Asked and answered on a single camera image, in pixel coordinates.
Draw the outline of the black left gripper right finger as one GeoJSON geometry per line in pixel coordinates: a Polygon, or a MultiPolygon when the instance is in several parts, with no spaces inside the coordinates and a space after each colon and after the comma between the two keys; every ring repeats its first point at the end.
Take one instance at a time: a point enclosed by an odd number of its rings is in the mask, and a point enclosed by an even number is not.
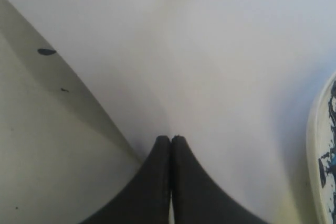
{"type": "Polygon", "coordinates": [[[211,179],[185,137],[172,138],[170,155],[175,223],[265,223],[211,179]]]}

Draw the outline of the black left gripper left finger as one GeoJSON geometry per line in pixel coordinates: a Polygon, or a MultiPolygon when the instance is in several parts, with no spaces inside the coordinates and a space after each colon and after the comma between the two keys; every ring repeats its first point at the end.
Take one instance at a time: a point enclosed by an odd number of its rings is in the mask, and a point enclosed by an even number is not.
{"type": "Polygon", "coordinates": [[[170,150],[167,136],[158,136],[132,180],[83,223],[169,223],[170,150]]]}

